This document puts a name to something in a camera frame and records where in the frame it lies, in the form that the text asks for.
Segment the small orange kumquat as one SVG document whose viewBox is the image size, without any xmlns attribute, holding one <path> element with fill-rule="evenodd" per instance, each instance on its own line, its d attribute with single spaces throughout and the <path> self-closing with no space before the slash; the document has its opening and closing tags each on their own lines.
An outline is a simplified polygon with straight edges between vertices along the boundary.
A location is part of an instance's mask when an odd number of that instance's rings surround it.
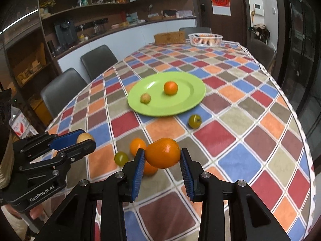
<svg viewBox="0 0 321 241">
<path fill-rule="evenodd" d="M 157 167 L 151 166 L 147 161 L 145 162 L 144 175 L 152 176 L 158 171 Z"/>
</svg>

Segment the green tomato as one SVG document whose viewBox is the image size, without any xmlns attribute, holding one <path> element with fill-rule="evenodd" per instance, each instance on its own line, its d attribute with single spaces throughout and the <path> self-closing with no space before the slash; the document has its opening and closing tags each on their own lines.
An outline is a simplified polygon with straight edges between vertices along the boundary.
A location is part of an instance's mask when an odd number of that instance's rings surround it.
<svg viewBox="0 0 321 241">
<path fill-rule="evenodd" d="M 123 167 L 127 162 L 129 162 L 128 155 L 122 151 L 117 152 L 114 156 L 114 162 L 119 167 Z"/>
<path fill-rule="evenodd" d="M 201 116 L 197 115 L 197 114 L 193 114 L 189 117 L 188 119 L 188 125 L 190 126 L 190 128 L 192 129 L 197 129 L 201 126 L 202 124 L 202 118 Z"/>
</svg>

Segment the brown longan fruit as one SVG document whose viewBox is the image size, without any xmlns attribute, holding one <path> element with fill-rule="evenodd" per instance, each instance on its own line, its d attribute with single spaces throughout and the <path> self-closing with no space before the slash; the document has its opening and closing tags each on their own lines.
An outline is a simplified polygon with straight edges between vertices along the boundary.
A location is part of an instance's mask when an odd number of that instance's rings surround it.
<svg viewBox="0 0 321 241">
<path fill-rule="evenodd" d="M 140 102 L 143 104 L 148 104 L 151 101 L 151 95 L 148 93 L 144 93 L 140 97 Z"/>
<path fill-rule="evenodd" d="M 76 140 L 76 143 L 81 143 L 83 141 L 86 141 L 86 140 L 95 140 L 94 137 L 90 134 L 90 133 L 81 133 L 78 137 L 77 137 L 77 140 Z"/>
</svg>

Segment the smooth orange citrus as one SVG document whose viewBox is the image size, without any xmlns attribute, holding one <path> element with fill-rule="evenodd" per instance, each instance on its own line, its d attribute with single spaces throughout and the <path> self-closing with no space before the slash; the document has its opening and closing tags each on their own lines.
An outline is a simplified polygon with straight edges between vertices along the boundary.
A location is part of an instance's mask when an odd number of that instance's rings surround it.
<svg viewBox="0 0 321 241">
<path fill-rule="evenodd" d="M 137 154 L 139 149 L 146 149 L 146 143 L 144 140 L 140 139 L 140 138 L 134 138 L 130 145 L 129 145 L 129 150 L 130 153 L 132 154 L 132 156 L 135 157 L 135 155 Z"/>
</svg>

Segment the orange tangerine round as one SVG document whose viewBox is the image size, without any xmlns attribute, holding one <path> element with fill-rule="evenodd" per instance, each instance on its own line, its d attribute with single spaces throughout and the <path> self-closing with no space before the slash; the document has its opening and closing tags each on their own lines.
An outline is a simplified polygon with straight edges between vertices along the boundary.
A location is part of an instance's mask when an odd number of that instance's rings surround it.
<svg viewBox="0 0 321 241">
<path fill-rule="evenodd" d="M 148 145 L 145 150 L 147 162 L 158 169 L 167 169 L 179 162 L 181 149 L 171 138 L 161 138 Z"/>
</svg>

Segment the large orange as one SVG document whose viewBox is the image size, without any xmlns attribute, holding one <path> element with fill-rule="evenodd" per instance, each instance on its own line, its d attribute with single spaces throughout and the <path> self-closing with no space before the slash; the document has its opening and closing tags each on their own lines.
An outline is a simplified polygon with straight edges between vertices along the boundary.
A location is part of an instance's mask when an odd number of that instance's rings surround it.
<svg viewBox="0 0 321 241">
<path fill-rule="evenodd" d="M 166 95 L 173 96 L 178 92 L 178 85 L 173 81 L 168 81 L 164 84 L 163 90 Z"/>
</svg>

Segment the dark chair near left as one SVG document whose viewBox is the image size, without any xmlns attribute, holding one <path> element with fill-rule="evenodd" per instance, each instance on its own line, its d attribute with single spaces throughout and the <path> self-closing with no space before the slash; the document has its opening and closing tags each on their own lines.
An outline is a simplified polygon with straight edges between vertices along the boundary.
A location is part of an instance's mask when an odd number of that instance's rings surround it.
<svg viewBox="0 0 321 241">
<path fill-rule="evenodd" d="M 69 68 L 45 86 L 40 95 L 52 118 L 87 85 L 74 68 Z"/>
</svg>

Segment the dark chair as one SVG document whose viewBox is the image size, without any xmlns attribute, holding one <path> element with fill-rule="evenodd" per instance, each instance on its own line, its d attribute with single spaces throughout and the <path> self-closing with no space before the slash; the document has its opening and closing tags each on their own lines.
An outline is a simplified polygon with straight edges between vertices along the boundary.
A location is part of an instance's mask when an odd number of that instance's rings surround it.
<svg viewBox="0 0 321 241">
<path fill-rule="evenodd" d="M 91 81 L 118 62 L 107 45 L 101 45 L 80 58 Z"/>
<path fill-rule="evenodd" d="M 271 71 L 276 58 L 276 51 L 274 49 L 262 41 L 252 39 L 249 43 L 248 50 L 267 71 Z"/>
<path fill-rule="evenodd" d="M 87 85 L 74 68 L 69 68 L 45 86 L 40 95 L 52 118 Z"/>
</svg>

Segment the colourful checkered tablecloth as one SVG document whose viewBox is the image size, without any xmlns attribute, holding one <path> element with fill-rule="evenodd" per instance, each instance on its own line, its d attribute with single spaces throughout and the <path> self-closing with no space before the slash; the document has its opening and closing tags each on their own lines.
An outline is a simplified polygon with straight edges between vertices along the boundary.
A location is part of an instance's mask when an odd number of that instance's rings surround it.
<svg viewBox="0 0 321 241">
<path fill-rule="evenodd" d="M 134 85 L 174 71 L 204 82 L 206 94 L 198 106 L 170 117 L 130 109 L 127 97 Z M 193 114 L 202 118 L 197 129 L 188 125 Z M 95 138 L 96 151 L 73 163 L 66 188 L 46 202 L 47 213 L 80 180 L 100 181 L 118 171 L 114 156 L 129 153 L 134 138 L 146 143 L 172 138 L 205 171 L 221 180 L 248 182 L 291 240 L 302 240 L 311 228 L 315 175 L 303 129 L 281 89 L 240 45 L 144 46 L 88 84 L 48 127 L 51 134 L 77 129 Z"/>
</svg>

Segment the green plate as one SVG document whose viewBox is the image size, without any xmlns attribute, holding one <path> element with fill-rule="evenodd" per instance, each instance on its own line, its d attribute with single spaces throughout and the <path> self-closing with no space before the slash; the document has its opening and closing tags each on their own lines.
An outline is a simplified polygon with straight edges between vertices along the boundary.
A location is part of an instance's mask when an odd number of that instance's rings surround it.
<svg viewBox="0 0 321 241">
<path fill-rule="evenodd" d="M 175 83 L 177 92 L 165 92 L 166 83 Z M 172 116 L 196 107 L 205 97 L 206 87 L 197 76 L 186 72 L 163 72 L 148 76 L 130 90 L 127 102 L 138 114 L 162 117 Z"/>
</svg>

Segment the clear plastic fruit container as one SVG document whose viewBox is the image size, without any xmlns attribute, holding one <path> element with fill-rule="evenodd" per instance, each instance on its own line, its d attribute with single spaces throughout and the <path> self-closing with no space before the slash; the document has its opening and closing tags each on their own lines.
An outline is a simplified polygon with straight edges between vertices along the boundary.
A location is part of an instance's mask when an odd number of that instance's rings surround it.
<svg viewBox="0 0 321 241">
<path fill-rule="evenodd" d="M 212 33 L 192 33 L 188 37 L 190 44 L 196 47 L 218 47 L 222 42 L 222 35 Z"/>
</svg>

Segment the woven brown box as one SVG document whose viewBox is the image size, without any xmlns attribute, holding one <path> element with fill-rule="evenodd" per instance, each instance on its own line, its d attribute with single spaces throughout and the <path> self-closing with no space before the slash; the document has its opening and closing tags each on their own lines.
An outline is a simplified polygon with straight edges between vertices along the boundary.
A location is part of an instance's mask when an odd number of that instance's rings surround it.
<svg viewBox="0 0 321 241">
<path fill-rule="evenodd" d="M 154 35 L 154 41 L 156 45 L 168 45 L 168 44 L 185 44 L 184 31 L 159 33 Z"/>
</svg>

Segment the dark chair right side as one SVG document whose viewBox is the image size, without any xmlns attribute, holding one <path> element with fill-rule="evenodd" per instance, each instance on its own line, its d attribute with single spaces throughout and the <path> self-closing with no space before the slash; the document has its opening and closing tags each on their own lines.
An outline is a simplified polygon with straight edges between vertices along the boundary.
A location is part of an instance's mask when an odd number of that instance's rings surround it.
<svg viewBox="0 0 321 241">
<path fill-rule="evenodd" d="M 249 43 L 248 50 L 267 71 L 271 71 L 276 58 L 276 51 L 274 49 L 262 41 L 252 39 Z"/>
</svg>

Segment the dark chair far end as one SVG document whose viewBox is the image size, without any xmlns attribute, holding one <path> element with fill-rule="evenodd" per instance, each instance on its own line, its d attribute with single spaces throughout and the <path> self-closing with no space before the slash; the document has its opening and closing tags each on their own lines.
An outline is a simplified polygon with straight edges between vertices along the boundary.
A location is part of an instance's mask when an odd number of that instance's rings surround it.
<svg viewBox="0 0 321 241">
<path fill-rule="evenodd" d="M 179 29 L 180 32 L 184 32 L 185 38 L 188 39 L 190 34 L 195 33 L 212 33 L 209 27 L 182 27 Z"/>
</svg>

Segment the dark wooden door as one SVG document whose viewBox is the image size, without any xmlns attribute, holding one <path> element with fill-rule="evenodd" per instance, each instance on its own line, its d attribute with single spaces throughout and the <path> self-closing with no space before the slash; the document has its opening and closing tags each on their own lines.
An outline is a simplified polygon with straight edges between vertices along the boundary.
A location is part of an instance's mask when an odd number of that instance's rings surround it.
<svg viewBox="0 0 321 241">
<path fill-rule="evenodd" d="M 197 0 L 200 24 L 209 27 L 224 40 L 245 46 L 248 41 L 246 0 Z"/>
</svg>

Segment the black glass sliding door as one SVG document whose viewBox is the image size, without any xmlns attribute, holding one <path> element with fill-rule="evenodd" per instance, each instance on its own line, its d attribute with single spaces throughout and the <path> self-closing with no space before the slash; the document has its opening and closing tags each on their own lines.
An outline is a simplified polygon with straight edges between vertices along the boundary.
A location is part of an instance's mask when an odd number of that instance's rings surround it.
<svg viewBox="0 0 321 241">
<path fill-rule="evenodd" d="M 277 82 L 288 98 L 312 148 L 320 144 L 320 20 L 308 0 L 277 0 Z"/>
</svg>

